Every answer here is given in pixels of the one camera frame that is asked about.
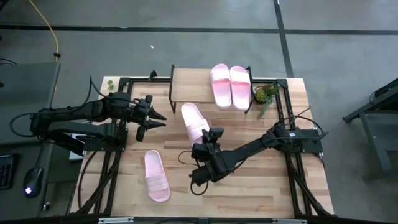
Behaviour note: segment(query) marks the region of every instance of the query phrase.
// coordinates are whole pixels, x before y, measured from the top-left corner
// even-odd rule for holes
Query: keyboard
[[[17,165],[17,154],[0,155],[0,190],[10,189]]]

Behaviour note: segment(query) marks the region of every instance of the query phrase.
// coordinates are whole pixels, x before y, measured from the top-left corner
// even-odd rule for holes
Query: gray floor
[[[60,25],[277,28],[272,0],[36,2],[51,24]],[[279,2],[287,29],[398,29],[395,0]],[[22,0],[11,1],[0,22],[43,24]],[[0,35],[1,57],[18,63],[54,60],[50,32],[0,30]],[[251,65],[256,77],[287,76],[278,34],[65,31],[57,37],[62,66],[54,106],[81,103],[89,75],[97,85],[105,75],[148,75],[153,69],[169,75],[172,63],[181,68]],[[397,182],[362,181],[378,170],[377,159],[361,123],[341,119],[397,77],[398,36],[288,35],[287,43],[294,76],[305,79],[313,117],[330,132],[323,146],[335,213],[398,222]]]

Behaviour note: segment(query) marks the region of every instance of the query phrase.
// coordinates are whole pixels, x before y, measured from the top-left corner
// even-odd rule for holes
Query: pink slide sandal
[[[247,110],[250,104],[250,77],[247,71],[240,66],[233,66],[231,74],[232,101],[236,109]]]
[[[213,88],[214,100],[219,109],[231,106],[231,77],[225,64],[218,64],[211,69],[210,82]]]
[[[163,169],[162,159],[156,150],[145,153],[145,180],[149,196],[155,202],[165,202],[170,198],[170,187]]]
[[[193,103],[185,103],[181,106],[182,117],[187,127],[188,137],[191,145],[202,143],[202,130],[209,131],[210,127],[207,120],[200,114],[199,109]]]

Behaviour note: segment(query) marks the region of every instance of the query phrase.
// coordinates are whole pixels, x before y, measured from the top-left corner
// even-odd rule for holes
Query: wooden table
[[[101,91],[109,93],[108,80],[118,85],[120,77],[104,77]],[[304,81],[301,78],[288,78],[289,93],[294,114],[308,108],[308,98]],[[137,124],[128,124],[129,139],[126,151],[122,154],[118,181],[113,201],[112,216],[135,217],[228,217],[228,218],[290,218],[294,216],[292,199],[284,156],[274,149],[267,149],[250,157],[235,173],[217,183],[209,183],[207,192],[195,196],[190,191],[191,173],[195,166],[183,165],[177,156],[190,150],[185,125],[177,103],[176,114],[172,113],[168,100],[168,83],[136,83],[133,98],[153,95],[154,108],[167,117],[167,126],[146,132],[144,142],[135,140]],[[264,118],[257,120],[261,106],[253,104],[249,113],[236,111],[231,107],[220,111],[214,103],[196,103],[211,127],[224,128],[219,139],[222,150],[235,149],[263,135],[277,120],[276,105],[270,105]],[[303,114],[311,118],[311,111]],[[296,125],[302,129],[312,129],[309,121],[298,119]],[[144,182],[144,154],[155,149],[162,156],[164,169],[171,189],[170,200],[165,203],[153,202],[148,196]],[[81,196],[84,203],[98,185],[104,153],[99,152],[83,178]],[[319,158],[302,154],[307,184],[314,196],[326,210],[333,213],[325,171]],[[189,153],[181,160],[193,162]],[[203,187],[194,187],[201,192]],[[300,208],[304,211],[301,191],[298,190]],[[77,210],[77,191],[71,212]]]

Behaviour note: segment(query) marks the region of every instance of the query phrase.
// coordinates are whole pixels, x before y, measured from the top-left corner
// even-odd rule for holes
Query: computer mouse
[[[43,169],[34,167],[27,171],[24,179],[24,193],[27,198],[34,198],[42,190]]]

